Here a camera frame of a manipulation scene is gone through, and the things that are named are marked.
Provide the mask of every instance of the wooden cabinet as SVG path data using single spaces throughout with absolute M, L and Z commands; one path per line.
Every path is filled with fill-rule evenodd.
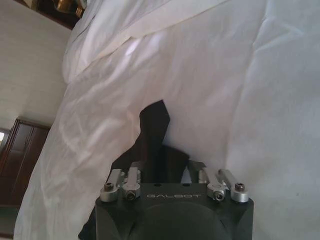
M 0 158 L 0 205 L 20 206 L 50 128 L 17 119 Z
M 77 8 L 77 1 L 74 0 L 14 0 L 39 14 L 73 29 L 83 14 L 82 7 Z

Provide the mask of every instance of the white duvet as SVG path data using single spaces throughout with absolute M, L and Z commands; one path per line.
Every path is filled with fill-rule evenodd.
M 76 240 L 161 99 L 166 144 L 247 184 L 255 240 L 319 239 L 319 0 L 92 0 L 63 75 L 15 240 Z

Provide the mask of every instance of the black fabric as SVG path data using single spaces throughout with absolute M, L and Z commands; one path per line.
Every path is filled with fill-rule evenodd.
M 147 106 L 139 117 L 139 137 L 129 150 L 112 163 L 111 169 L 128 171 L 133 162 L 139 162 L 143 166 L 143 183 L 180 183 L 189 156 L 163 145 L 170 122 L 165 103 L 161 100 Z M 94 208 L 78 237 L 80 240 L 96 240 Z

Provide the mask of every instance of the wooden wardrobe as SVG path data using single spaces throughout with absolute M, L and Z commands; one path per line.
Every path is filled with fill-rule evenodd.
M 17 119 L 0 155 L 0 206 L 20 206 L 50 127 Z

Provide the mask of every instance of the white bedsheet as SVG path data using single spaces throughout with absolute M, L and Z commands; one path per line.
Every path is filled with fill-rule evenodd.
M 247 184 L 255 240 L 319 239 L 319 63 L 318 0 L 91 1 L 14 239 L 77 239 L 161 99 L 167 144 Z

